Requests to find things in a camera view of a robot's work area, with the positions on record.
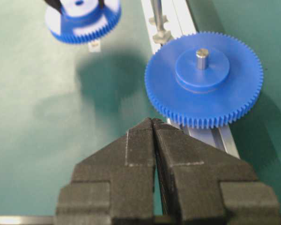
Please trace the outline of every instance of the plastic gear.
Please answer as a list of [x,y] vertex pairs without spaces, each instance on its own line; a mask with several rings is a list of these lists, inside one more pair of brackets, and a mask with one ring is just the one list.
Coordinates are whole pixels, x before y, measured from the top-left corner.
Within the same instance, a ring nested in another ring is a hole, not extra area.
[[[207,48],[209,67],[196,68],[195,51]],[[200,32],[164,45],[149,61],[145,85],[164,117],[192,128],[227,125],[256,103],[263,69],[254,51],[234,37]]]
[[70,13],[65,6],[61,9],[62,14],[49,6],[45,15],[46,24],[53,36],[68,44],[83,44],[100,39],[118,24],[121,17],[119,0],[105,0],[103,8],[100,8],[98,1],[79,0],[70,3],[67,6],[71,9]]

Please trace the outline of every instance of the green table surface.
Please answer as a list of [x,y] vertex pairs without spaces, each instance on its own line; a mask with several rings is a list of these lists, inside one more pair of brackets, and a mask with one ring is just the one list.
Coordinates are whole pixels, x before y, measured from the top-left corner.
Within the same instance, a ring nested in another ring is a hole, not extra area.
[[[152,53],[141,2],[121,2],[119,25],[89,53],[51,36],[43,1],[0,0],[0,215],[53,215],[76,163],[145,117],[160,118],[143,82]],[[263,62],[260,100],[231,129],[281,202],[281,1],[189,3],[199,30],[238,37]]]
[[281,203],[281,0],[188,0],[198,30],[226,33],[259,56],[264,84],[251,112],[230,127],[242,159]]

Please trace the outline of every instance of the metal shaft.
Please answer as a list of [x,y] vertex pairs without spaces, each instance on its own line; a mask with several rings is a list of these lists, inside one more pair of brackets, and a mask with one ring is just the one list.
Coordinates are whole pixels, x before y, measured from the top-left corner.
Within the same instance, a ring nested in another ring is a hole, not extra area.
[[198,69],[206,69],[208,67],[208,55],[209,52],[205,48],[201,48],[197,50],[196,52],[197,55],[197,68]]
[[151,5],[154,12],[155,24],[158,31],[163,31],[163,8],[161,5],[161,0],[151,0]]

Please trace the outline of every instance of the gear teeth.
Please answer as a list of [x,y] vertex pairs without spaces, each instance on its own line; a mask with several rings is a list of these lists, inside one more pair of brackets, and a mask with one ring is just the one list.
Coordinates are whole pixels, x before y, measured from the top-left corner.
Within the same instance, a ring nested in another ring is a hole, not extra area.
[[[150,60],[149,63],[147,64],[146,72],[145,72],[145,86],[146,86],[147,95],[148,95],[150,102],[153,104],[154,108],[160,114],[162,114],[164,117],[168,117],[171,120],[173,120],[175,123],[182,124],[183,126],[188,126],[190,128],[218,128],[218,127],[228,125],[229,123],[235,122],[236,120],[240,119],[241,117],[246,115],[251,110],[251,108],[254,106],[254,104],[256,103],[256,101],[259,97],[261,88],[262,88],[263,81],[264,81],[263,67],[262,67],[261,61],[258,58],[257,54],[247,44],[245,44],[244,42],[238,40],[237,38],[235,38],[233,36],[230,36],[228,34],[214,32],[214,31],[200,31],[196,34],[182,36],[177,39],[184,39],[184,38],[187,38],[187,37],[193,36],[193,35],[206,35],[206,34],[220,35],[225,38],[230,38],[230,39],[237,41],[244,47],[246,47],[253,54],[254,58],[257,60],[257,63],[259,66],[259,85],[257,86],[257,89],[256,89],[253,97],[251,97],[244,105],[242,105],[240,108],[234,110],[233,112],[230,112],[223,116],[214,117],[214,118],[190,118],[185,115],[181,115],[178,112],[173,112],[171,109],[164,108],[164,106],[162,106],[160,104],[160,102],[158,101],[158,99],[156,99],[155,96],[152,94],[152,92],[151,92],[152,88],[149,86],[149,83],[148,83],[148,68],[151,66],[151,63],[152,63],[152,61]],[[167,44],[165,44],[163,46],[163,48],[166,45],[169,45],[171,42],[176,41],[177,39],[169,41]],[[160,54],[161,50],[162,50],[162,48],[160,48],[155,53],[155,55]]]
[[111,20],[108,21],[108,23],[105,26],[94,31],[93,33],[84,34],[81,36],[57,35],[53,31],[51,31],[51,33],[58,41],[65,42],[68,44],[73,44],[73,45],[84,44],[86,42],[91,42],[91,41],[100,39],[103,36],[105,36],[106,34],[108,34],[111,30],[113,30],[115,28],[115,26],[118,24],[121,14],[122,14],[122,9],[120,8],[119,12],[117,14],[115,14],[114,17],[111,18]]

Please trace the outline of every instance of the blue gear hub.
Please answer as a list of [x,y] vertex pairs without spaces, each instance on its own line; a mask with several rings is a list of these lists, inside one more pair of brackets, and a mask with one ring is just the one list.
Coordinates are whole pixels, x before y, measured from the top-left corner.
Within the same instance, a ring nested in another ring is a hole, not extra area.
[[[90,0],[73,1],[72,7],[77,8],[77,12],[86,2]],[[87,13],[84,11],[81,15],[70,15],[64,7],[61,12],[52,7],[47,9],[45,19],[53,36],[68,44],[83,44],[100,39],[110,32],[120,20],[121,6],[119,0],[106,0],[103,8],[97,1],[92,10]]]
[[[196,51],[209,51],[208,67],[196,67]],[[244,116],[256,103],[263,69],[254,51],[228,35],[201,32],[164,45],[145,73],[154,108],[177,124],[222,127]]]

